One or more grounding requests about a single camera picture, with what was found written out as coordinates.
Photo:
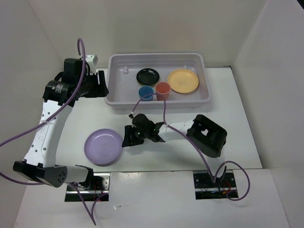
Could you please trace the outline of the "black plastic plate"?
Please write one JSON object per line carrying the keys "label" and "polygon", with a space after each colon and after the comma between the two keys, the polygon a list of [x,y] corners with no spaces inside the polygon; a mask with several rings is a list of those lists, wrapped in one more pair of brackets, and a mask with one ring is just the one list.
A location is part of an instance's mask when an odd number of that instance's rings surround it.
{"label": "black plastic plate", "polygon": [[136,74],[136,80],[142,84],[153,85],[159,82],[160,75],[155,69],[144,68]]}

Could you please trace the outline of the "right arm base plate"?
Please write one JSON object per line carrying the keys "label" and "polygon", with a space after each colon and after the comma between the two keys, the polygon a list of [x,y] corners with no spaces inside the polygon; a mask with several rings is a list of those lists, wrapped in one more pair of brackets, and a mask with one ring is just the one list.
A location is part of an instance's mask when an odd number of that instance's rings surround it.
{"label": "right arm base plate", "polygon": [[207,172],[193,172],[196,200],[224,199],[227,194],[232,199],[238,199],[234,174],[228,171],[222,179],[213,183]]}

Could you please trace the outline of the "purple plastic plate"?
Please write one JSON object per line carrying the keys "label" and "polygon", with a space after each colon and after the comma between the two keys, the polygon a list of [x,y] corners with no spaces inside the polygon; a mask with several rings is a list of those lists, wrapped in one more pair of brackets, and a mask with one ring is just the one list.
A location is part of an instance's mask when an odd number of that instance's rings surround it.
{"label": "purple plastic plate", "polygon": [[112,129],[99,129],[89,135],[84,144],[86,158],[98,166],[109,166],[117,162],[122,153],[123,140]]}

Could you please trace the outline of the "coral plastic cup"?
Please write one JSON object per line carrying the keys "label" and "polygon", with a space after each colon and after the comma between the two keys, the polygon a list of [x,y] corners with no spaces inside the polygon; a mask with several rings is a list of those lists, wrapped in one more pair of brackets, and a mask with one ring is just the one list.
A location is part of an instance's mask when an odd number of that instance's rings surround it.
{"label": "coral plastic cup", "polygon": [[157,101],[166,101],[169,98],[171,86],[167,82],[159,82],[155,86]]}

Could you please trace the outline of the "blue plastic cup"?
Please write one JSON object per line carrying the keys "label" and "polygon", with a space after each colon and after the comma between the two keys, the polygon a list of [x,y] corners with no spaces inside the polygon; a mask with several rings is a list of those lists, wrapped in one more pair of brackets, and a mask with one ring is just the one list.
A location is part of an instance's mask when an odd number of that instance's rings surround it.
{"label": "blue plastic cup", "polygon": [[142,86],[138,91],[139,98],[142,98],[142,101],[152,101],[154,97],[154,90],[148,85]]}

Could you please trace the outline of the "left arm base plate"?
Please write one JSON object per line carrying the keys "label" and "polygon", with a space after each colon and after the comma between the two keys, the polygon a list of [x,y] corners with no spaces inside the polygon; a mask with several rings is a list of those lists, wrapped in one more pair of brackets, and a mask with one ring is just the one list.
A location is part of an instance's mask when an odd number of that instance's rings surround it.
{"label": "left arm base plate", "polygon": [[81,183],[74,182],[72,187],[67,185],[65,193],[65,202],[80,202],[78,192],[83,197],[85,202],[101,201],[106,202],[109,200],[110,189],[110,173],[95,172],[93,181],[90,185],[84,186]]}

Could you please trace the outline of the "beige bear plate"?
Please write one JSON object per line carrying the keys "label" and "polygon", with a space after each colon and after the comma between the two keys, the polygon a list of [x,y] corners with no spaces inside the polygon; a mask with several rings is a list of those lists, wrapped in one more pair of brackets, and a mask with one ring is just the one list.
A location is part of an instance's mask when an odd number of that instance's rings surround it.
{"label": "beige bear plate", "polygon": [[176,69],[169,73],[167,82],[173,91],[188,94],[196,90],[199,85],[199,78],[190,70]]}

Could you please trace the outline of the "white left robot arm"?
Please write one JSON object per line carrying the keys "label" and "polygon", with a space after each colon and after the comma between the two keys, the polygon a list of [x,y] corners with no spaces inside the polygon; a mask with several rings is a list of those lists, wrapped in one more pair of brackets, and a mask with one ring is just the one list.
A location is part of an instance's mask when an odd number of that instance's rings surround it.
{"label": "white left robot arm", "polygon": [[85,74],[82,75],[82,59],[65,59],[64,70],[45,87],[40,119],[42,126],[37,129],[24,159],[13,165],[13,170],[28,180],[55,188],[71,182],[84,190],[94,186],[93,169],[56,164],[60,137],[75,102],[81,97],[106,97],[109,93],[104,72],[96,71],[97,55],[87,55],[85,60]]}

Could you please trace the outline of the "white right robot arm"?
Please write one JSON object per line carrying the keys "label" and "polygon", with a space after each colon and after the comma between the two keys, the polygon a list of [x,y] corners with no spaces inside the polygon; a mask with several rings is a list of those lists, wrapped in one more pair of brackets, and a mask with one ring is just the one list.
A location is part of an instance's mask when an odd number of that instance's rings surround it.
{"label": "white right robot arm", "polygon": [[179,123],[154,123],[144,114],[130,113],[129,118],[132,123],[124,127],[123,148],[144,144],[145,139],[154,143],[187,140],[201,156],[209,173],[210,185],[218,187],[225,181],[224,174],[219,171],[225,164],[222,163],[218,170],[212,172],[205,156],[214,159],[221,157],[228,133],[206,116],[199,114],[193,120]]}

